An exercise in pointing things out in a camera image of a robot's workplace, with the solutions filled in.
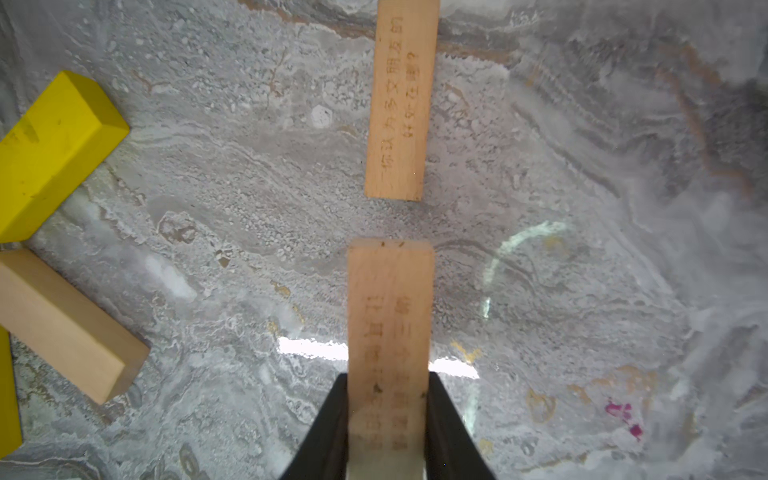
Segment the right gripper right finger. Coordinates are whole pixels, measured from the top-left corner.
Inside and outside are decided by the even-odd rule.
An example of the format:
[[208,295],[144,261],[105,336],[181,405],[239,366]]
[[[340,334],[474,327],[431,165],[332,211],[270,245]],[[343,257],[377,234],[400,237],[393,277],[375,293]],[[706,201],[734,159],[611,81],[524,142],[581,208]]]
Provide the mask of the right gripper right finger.
[[429,372],[424,455],[428,480],[495,480],[446,388]]

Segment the wooden block two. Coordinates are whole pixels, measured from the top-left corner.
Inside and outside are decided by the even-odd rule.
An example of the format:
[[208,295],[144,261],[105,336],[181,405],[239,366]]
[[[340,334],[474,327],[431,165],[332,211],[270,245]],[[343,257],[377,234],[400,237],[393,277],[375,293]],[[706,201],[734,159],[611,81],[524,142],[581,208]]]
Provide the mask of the wooden block two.
[[349,246],[351,479],[424,474],[434,275],[425,241],[367,238]]

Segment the wooden block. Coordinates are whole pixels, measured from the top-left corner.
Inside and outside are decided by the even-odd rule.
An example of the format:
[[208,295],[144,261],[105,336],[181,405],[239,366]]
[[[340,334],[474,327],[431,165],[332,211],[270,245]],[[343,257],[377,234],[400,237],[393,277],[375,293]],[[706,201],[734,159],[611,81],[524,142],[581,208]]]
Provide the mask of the wooden block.
[[98,404],[125,393],[150,352],[25,249],[1,254],[1,325]]

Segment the wooden block one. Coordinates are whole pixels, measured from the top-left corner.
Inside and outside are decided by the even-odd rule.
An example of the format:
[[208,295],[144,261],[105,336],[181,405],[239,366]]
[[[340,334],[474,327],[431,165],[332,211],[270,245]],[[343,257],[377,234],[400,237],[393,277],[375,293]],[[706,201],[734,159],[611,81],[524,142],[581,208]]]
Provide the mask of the wooden block one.
[[422,199],[439,15],[438,0],[377,3],[369,198]]

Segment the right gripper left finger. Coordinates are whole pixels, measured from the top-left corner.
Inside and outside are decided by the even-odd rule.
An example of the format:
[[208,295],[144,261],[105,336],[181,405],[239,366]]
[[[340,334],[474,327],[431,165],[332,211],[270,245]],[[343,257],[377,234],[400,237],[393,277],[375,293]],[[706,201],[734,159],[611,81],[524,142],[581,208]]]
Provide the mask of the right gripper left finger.
[[348,462],[348,375],[339,374],[281,480],[345,480]]

